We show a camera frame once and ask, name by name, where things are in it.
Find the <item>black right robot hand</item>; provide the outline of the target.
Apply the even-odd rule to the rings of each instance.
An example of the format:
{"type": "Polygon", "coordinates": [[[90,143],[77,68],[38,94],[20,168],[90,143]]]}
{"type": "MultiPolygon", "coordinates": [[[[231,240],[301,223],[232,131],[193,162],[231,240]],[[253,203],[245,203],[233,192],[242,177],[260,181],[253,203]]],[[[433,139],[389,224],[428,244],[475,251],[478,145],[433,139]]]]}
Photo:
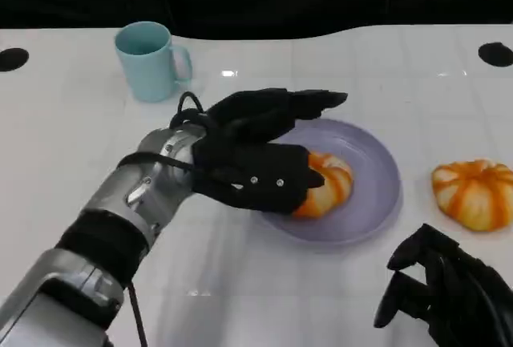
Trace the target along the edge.
{"type": "Polygon", "coordinates": [[[387,268],[394,274],[374,327],[402,312],[425,321],[439,346],[512,344],[510,286],[449,236],[423,224],[395,249],[387,268]]]}

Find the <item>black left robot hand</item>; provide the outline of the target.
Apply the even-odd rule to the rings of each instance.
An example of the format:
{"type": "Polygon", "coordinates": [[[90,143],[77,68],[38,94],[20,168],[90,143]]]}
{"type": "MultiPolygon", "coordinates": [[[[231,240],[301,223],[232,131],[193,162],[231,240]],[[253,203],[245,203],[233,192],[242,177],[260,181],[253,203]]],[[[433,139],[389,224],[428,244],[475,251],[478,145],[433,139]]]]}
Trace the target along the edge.
{"type": "Polygon", "coordinates": [[[267,143],[291,131],[298,120],[313,120],[343,104],[348,94],[322,89],[239,91],[207,110],[223,134],[238,143],[267,143]]]}

